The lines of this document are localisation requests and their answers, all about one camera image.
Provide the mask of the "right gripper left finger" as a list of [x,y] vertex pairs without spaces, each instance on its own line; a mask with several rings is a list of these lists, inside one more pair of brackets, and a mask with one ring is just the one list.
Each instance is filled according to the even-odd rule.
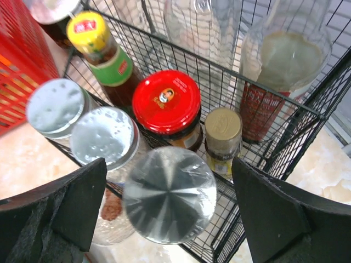
[[103,158],[1,200],[1,262],[82,262],[106,187]]

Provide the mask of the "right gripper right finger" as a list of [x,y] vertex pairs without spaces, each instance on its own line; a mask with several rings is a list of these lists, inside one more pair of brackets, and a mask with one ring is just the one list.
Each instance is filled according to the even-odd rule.
[[350,206],[235,157],[232,174],[253,262],[350,262]]

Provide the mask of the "silver lid jar blue label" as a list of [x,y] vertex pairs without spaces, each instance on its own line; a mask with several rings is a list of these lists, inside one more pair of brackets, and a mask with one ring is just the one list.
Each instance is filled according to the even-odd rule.
[[74,126],[70,149],[81,164],[104,158],[108,171],[126,165],[137,153],[140,132],[134,120],[115,107],[99,107],[86,113]]

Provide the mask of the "small beige cap bottle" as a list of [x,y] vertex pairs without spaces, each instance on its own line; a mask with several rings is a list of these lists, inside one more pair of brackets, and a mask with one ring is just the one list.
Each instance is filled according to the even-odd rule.
[[232,161],[242,148],[242,120],[234,110],[216,108],[205,119],[206,160],[211,170],[232,179]]

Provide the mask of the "tall clear jar foil lid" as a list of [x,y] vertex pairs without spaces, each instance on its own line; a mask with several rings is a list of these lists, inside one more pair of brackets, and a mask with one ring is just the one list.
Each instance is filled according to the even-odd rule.
[[122,199],[128,220],[142,237],[158,244],[182,244],[209,226],[217,183],[195,152],[158,147],[129,172]]

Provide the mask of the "red lid sauce jar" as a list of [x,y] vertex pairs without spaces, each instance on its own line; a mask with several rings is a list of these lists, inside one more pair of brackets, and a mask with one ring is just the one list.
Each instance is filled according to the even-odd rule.
[[137,121],[173,146],[197,151],[202,143],[201,94],[186,73],[164,70],[142,80],[132,99]]

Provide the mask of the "dark vinegar bottle black cap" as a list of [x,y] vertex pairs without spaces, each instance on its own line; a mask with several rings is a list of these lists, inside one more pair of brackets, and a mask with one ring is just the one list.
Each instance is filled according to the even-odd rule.
[[330,1],[276,1],[246,33],[238,90],[242,137],[259,144],[277,136],[332,53],[324,25]]

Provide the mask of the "yellow cap sauce bottle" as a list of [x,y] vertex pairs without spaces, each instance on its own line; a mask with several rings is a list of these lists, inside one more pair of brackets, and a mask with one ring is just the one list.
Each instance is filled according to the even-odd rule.
[[143,78],[104,18],[96,12],[83,11],[69,21],[66,33],[110,102],[119,108],[131,107],[135,89]]

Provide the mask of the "clear bottle with gold pourer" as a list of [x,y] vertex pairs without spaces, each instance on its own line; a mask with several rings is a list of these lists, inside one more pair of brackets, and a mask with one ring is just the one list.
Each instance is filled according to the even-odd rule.
[[169,40],[191,52],[185,59],[204,108],[224,106],[230,87],[242,1],[165,1]]

